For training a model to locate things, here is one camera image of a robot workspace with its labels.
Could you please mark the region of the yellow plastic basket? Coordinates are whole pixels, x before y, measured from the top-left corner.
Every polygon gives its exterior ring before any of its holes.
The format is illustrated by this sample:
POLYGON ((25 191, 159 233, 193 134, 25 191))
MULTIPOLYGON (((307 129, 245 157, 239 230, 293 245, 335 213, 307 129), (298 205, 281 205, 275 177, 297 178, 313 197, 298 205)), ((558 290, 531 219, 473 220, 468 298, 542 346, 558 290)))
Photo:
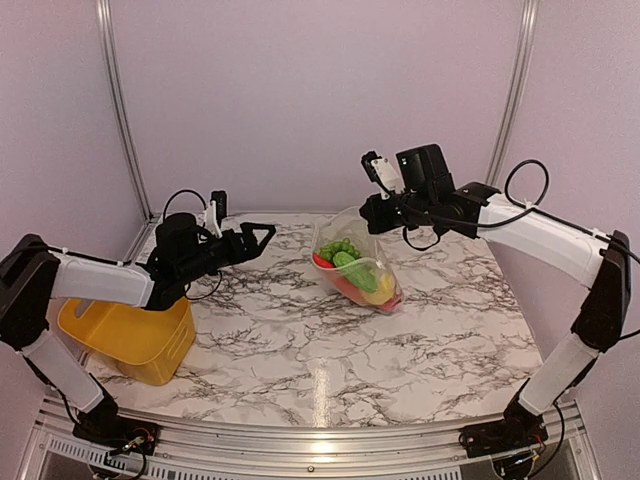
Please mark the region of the yellow plastic basket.
POLYGON ((90 350, 106 356, 124 375, 152 386, 167 384, 195 340, 190 302, 182 298, 166 311, 94 301, 85 310, 68 300, 59 328, 90 350))

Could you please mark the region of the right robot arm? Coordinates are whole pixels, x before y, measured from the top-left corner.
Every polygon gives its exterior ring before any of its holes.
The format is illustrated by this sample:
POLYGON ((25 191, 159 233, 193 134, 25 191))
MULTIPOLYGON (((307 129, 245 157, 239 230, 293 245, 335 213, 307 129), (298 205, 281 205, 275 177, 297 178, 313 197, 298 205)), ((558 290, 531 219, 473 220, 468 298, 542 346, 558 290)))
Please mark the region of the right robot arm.
POLYGON ((437 237, 453 231, 509 247, 550 265, 587 288, 569 333, 512 398, 495 438, 515 448, 529 437, 542 414, 577 385, 598 357, 628 339, 624 323, 631 301, 628 237, 588 229, 516 200, 507 188, 470 182, 456 187, 439 145, 397 153, 397 161, 370 151, 361 165, 379 193, 360 209, 372 234, 429 227, 437 237))

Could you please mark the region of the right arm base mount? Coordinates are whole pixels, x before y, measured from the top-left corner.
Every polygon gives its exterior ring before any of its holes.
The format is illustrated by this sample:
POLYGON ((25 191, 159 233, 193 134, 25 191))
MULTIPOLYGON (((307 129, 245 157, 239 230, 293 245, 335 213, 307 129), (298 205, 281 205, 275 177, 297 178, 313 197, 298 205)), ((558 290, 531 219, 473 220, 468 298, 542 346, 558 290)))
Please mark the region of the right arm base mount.
POLYGON ((501 419, 463 427, 458 442, 469 458, 477 458, 542 444, 548 438, 542 420, 527 427, 515 420, 501 419))

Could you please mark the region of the right aluminium frame post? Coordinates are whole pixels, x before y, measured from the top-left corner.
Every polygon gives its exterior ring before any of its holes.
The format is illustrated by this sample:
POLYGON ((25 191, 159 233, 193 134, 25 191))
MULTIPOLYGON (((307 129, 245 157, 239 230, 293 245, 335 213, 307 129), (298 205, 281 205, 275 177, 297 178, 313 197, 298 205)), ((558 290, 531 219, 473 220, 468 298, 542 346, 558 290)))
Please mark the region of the right aluminium frame post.
POLYGON ((525 0, 522 5, 519 33, 506 102, 485 179, 485 182, 492 186, 498 184, 519 106, 524 97, 535 41, 539 5, 540 2, 538 0, 525 0))

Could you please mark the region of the fake green grapes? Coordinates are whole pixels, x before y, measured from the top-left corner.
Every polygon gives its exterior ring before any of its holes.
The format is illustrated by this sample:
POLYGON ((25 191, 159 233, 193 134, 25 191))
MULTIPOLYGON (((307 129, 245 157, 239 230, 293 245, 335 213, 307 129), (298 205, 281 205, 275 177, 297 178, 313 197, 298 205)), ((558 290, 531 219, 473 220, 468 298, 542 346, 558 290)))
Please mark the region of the fake green grapes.
POLYGON ((360 258, 360 251, 351 243, 348 238, 329 242, 322 246, 319 250, 319 256, 327 261, 332 261, 333 257, 339 253, 345 252, 354 259, 360 258))

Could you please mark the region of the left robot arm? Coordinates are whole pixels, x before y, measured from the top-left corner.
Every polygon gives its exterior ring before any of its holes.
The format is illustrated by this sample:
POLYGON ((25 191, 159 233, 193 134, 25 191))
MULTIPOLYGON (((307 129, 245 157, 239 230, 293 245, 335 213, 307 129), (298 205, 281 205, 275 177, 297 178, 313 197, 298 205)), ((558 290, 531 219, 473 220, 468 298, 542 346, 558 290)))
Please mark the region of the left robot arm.
POLYGON ((77 408, 82 432, 119 444, 127 430, 118 406, 51 332, 50 301, 74 298, 166 311, 189 284, 259 257, 275 233, 269 224, 244 222, 239 230, 222 230, 217 220, 199 224, 190 213, 171 214, 156 227, 148 260, 136 264, 56 249, 27 234, 1 261, 1 341, 77 408))

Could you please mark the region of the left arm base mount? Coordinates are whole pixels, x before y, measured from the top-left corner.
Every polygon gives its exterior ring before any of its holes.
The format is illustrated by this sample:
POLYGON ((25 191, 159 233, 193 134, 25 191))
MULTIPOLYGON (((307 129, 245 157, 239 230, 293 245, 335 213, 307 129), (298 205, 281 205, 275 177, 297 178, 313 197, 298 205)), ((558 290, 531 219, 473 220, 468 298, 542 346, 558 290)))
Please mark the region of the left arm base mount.
POLYGON ((160 433, 160 426, 153 422, 132 419, 116 415, 108 418, 106 422, 98 425, 88 418, 74 422, 73 435, 77 438, 93 442, 112 450, 124 452, 124 447, 138 437, 142 438, 142 444, 137 448, 131 447, 137 453, 142 451, 151 456, 156 448, 160 433))

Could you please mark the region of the aluminium frame post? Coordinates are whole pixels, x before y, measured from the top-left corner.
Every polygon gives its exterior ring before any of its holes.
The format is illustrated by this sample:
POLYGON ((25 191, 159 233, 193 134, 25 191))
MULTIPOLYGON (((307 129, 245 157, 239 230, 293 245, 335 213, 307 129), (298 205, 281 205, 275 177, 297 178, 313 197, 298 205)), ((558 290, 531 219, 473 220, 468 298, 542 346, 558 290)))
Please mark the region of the aluminium frame post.
POLYGON ((538 0, 525 0, 522 5, 519 33, 506 102, 485 179, 485 182, 492 186, 498 184, 519 106, 524 97, 535 41, 539 5, 540 2, 538 0))
POLYGON ((153 219, 153 211, 144 185, 134 137, 127 114, 125 95, 118 63, 115 31, 112 21, 111 2, 108 0, 97 0, 96 13, 107 82, 114 107, 116 126, 123 148, 127 171, 141 217, 145 222, 149 222, 153 219))

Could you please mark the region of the left aluminium frame post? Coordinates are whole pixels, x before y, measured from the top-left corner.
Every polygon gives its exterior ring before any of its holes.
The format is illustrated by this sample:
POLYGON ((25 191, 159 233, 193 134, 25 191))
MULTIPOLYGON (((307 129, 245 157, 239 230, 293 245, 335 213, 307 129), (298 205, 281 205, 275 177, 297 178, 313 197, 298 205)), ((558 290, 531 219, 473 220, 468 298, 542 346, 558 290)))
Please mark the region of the left aluminium frame post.
POLYGON ((108 0, 97 0, 96 13, 107 82, 114 107, 116 126, 123 148, 127 171, 141 217, 145 222, 149 222, 153 219, 153 211, 144 185, 134 137, 127 114, 125 95, 118 63, 115 31, 112 21, 111 2, 108 0))

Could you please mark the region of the fake red pepper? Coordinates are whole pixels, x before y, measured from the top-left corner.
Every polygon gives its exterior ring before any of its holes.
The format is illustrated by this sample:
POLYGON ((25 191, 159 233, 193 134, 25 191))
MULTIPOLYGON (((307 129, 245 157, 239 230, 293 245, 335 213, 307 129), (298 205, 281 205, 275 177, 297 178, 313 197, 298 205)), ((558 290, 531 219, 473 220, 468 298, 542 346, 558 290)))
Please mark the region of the fake red pepper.
POLYGON ((395 295, 390 301, 381 306, 374 306, 367 303, 362 298, 362 293, 364 291, 351 284, 331 262, 321 258, 318 253, 312 254, 312 263, 321 276, 331 283, 337 291, 359 306, 373 308, 385 313, 393 313, 404 300, 404 294, 395 275, 381 261, 372 260, 370 258, 357 260, 358 264, 364 264, 369 269, 369 271, 375 276, 377 283, 378 279, 385 274, 390 274, 394 278, 395 295))

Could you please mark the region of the fake green cucumber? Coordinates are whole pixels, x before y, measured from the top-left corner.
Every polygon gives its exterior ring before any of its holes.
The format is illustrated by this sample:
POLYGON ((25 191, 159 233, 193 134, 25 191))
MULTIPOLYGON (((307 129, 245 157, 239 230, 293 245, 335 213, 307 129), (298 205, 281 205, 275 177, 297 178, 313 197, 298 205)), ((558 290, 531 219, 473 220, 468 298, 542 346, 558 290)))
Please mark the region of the fake green cucumber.
POLYGON ((364 264, 358 264, 357 259, 345 252, 339 252, 333 257, 333 265, 358 289, 373 293, 377 287, 375 276, 364 264))

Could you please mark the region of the fake yellow lemon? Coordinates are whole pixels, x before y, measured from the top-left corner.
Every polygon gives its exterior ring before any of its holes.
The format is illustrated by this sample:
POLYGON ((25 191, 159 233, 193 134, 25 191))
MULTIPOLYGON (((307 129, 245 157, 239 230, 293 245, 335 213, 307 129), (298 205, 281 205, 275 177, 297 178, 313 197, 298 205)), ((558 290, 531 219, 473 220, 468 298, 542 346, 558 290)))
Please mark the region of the fake yellow lemon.
POLYGON ((363 292, 362 298, 371 305, 381 306, 390 301, 394 295, 394 278, 390 274, 385 274, 378 279, 376 290, 373 293, 363 292))

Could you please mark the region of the clear polka dot zip bag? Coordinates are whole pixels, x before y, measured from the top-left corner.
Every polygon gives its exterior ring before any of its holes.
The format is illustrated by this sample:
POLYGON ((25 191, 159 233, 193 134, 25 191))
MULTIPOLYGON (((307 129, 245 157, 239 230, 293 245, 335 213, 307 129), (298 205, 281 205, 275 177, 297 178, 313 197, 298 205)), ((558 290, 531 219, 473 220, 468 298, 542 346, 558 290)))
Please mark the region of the clear polka dot zip bag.
POLYGON ((404 299, 381 244, 356 207, 315 225, 311 262, 324 280, 358 306, 391 314, 404 299))

